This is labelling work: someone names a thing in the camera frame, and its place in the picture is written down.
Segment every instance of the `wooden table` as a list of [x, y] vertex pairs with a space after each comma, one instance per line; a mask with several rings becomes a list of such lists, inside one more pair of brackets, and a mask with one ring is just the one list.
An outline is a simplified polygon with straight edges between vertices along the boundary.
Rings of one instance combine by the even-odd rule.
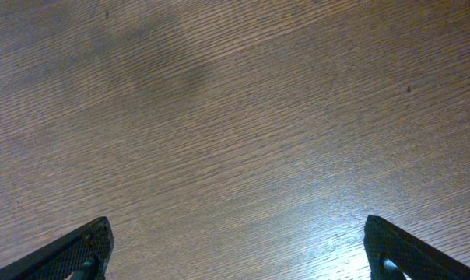
[[470, 266], [470, 2], [0, 0], [0, 267], [368, 278], [368, 214]]

